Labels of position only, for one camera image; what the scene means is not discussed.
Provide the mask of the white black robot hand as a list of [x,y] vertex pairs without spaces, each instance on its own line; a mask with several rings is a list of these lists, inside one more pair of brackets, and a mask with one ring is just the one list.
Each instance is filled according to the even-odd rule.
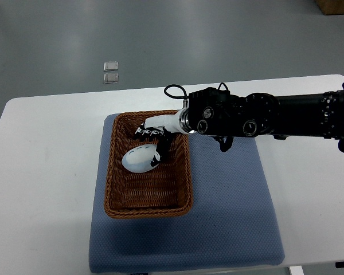
[[172,143],[172,133],[186,134],[186,131],[180,124],[180,116],[181,112],[173,115],[149,117],[135,131],[134,139],[142,140],[143,142],[149,141],[150,137],[159,137],[150,163],[151,167],[156,167],[167,158]]

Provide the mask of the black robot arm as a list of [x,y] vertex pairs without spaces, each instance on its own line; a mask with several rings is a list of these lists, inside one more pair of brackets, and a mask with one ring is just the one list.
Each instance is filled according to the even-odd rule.
[[164,161],[176,133],[211,136],[221,152],[227,152],[235,137],[272,135],[277,140],[289,136],[313,136],[338,141],[344,153],[344,83],[342,89],[313,95],[273,96],[252,93],[231,94],[226,84],[208,87],[181,96],[183,108],[174,115],[147,118],[135,138],[158,139],[151,166]]

